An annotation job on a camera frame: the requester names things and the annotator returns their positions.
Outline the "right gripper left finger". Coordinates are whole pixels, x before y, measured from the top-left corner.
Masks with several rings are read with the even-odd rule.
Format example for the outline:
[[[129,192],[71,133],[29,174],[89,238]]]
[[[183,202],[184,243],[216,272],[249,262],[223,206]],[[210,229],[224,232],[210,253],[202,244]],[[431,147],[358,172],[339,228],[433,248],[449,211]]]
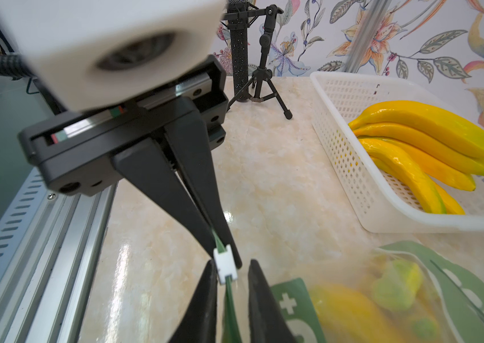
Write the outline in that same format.
[[[189,306],[170,338],[170,343],[216,341],[218,280],[216,265],[206,263]]]

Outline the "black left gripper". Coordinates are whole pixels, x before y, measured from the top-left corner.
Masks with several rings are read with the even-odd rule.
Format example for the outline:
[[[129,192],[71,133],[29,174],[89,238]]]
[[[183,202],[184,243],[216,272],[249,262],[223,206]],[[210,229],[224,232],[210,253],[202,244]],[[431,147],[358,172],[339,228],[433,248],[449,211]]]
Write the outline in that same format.
[[[98,111],[63,112],[24,129],[18,140],[49,190],[93,196],[123,177],[185,227],[211,257],[217,234],[231,247],[240,269],[241,256],[223,214],[211,155],[226,137],[225,81],[226,71],[209,56],[180,79],[105,109],[109,119],[89,124],[79,134],[58,138],[67,127],[98,116]],[[189,193],[160,148],[166,145],[163,126]]]

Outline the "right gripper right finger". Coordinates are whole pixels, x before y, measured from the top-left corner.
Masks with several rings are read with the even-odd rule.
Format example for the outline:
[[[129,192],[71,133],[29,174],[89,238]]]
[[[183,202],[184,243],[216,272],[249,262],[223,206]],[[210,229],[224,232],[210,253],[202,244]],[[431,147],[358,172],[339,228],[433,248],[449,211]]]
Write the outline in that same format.
[[[248,277],[251,342],[296,342],[257,260],[250,261]]]

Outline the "zip-top bag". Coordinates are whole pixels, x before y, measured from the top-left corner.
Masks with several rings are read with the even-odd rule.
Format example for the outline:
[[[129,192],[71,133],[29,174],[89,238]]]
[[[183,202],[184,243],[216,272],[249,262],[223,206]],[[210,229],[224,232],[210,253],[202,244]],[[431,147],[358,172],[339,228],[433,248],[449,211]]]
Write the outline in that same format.
[[[416,242],[262,271],[296,342],[484,342],[484,282]],[[240,275],[222,342],[251,341],[248,299]]]

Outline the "yellow banana bunch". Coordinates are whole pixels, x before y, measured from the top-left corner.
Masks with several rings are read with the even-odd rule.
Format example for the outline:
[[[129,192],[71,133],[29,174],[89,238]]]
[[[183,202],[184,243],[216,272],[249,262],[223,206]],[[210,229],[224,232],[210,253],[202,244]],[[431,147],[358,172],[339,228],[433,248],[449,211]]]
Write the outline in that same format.
[[[463,215],[445,186],[476,190],[484,176],[484,130],[446,109],[417,101],[367,107],[349,128],[376,167],[406,185],[429,214]]]

